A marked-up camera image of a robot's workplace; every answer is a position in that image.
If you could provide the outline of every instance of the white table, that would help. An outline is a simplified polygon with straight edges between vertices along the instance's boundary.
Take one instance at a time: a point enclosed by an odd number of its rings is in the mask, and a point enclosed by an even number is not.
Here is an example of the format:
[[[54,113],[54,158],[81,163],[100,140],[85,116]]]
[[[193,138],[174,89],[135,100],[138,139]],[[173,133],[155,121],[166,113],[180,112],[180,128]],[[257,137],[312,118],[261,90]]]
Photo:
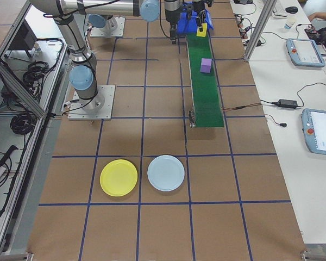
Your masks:
[[[297,0],[281,0],[284,7],[297,6],[297,23],[309,23]],[[239,14],[251,13],[253,5],[234,4],[233,11]],[[255,0],[256,13],[245,16],[253,25],[259,17],[263,4]],[[269,18],[264,32],[275,32],[284,38],[296,38],[294,28],[284,33],[285,19]],[[299,38],[307,39],[306,26],[298,27]],[[300,100],[296,92],[307,84],[326,84],[326,66],[321,69],[296,67],[287,54],[285,40],[273,34],[264,34],[267,43],[257,47],[250,58],[250,67],[262,100]],[[305,108],[326,110],[326,86],[315,85],[305,88],[300,95]],[[264,112],[277,122],[286,122],[287,127],[278,127],[271,119],[268,126],[284,174],[294,212],[306,244],[326,244],[326,156],[308,151],[302,133],[300,114],[302,109],[281,109],[264,105]]]

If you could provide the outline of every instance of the cup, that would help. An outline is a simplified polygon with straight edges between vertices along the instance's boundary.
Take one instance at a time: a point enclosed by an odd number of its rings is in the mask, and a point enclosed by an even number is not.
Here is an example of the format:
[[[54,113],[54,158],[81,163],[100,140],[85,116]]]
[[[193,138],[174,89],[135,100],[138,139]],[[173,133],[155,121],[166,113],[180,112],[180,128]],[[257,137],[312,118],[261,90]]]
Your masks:
[[[294,25],[294,23],[296,22],[296,18],[290,16],[286,19],[286,23],[285,23],[285,26],[284,28],[286,30],[290,30],[292,28],[292,26]]]

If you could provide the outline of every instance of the red emergency stop button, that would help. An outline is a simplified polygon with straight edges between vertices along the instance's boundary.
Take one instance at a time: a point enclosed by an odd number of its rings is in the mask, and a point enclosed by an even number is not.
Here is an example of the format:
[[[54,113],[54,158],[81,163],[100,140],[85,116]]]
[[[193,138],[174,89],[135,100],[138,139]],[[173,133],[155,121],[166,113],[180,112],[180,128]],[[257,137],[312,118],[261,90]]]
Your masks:
[[[308,134],[310,134],[310,135],[311,135],[311,134],[313,134],[313,133],[314,133],[314,129],[312,129],[312,128],[310,128],[310,129],[307,129],[307,130],[306,130],[306,132],[307,132]]]

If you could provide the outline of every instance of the yellow object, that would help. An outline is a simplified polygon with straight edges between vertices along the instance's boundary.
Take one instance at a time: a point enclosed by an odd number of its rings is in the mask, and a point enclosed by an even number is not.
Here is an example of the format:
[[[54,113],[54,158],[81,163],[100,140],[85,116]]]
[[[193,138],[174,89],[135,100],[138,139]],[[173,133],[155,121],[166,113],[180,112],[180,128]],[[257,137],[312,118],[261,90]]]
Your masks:
[[[203,23],[202,24],[202,28],[203,28],[203,31],[200,32],[199,31],[199,28],[197,28],[197,36],[198,37],[206,37],[206,31],[208,30],[208,24],[207,23]]]
[[[113,197],[130,193],[137,182],[135,166],[124,159],[116,159],[105,166],[100,175],[100,185],[104,192]]]

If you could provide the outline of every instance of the light blue plate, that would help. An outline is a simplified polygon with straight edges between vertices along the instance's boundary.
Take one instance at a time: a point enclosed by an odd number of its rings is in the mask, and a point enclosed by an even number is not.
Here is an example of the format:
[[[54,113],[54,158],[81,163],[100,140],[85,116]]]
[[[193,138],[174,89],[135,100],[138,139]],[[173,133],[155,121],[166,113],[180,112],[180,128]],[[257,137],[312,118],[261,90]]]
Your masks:
[[[175,157],[161,155],[148,166],[147,177],[151,185],[160,191],[177,189],[185,178],[183,164]]]

